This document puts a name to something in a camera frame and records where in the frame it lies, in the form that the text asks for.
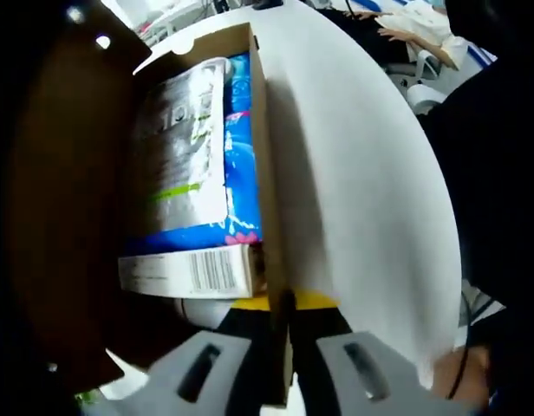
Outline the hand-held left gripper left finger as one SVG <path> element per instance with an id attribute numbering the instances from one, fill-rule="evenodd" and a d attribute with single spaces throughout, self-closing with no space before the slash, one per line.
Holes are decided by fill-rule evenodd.
<path id="1" fill-rule="evenodd" d="M 270 305 L 235 302 L 215 330 L 202 330 L 157 360 L 123 399 L 83 401 L 85 415 L 262 415 L 272 403 Z"/>

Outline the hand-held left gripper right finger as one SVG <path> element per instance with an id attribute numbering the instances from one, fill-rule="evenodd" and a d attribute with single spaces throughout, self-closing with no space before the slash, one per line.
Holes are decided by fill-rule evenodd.
<path id="1" fill-rule="evenodd" d="M 420 383 L 416 366 L 368 331 L 353 331 L 336 303 L 290 294 L 293 381 L 308 415 L 464 415 Z"/>

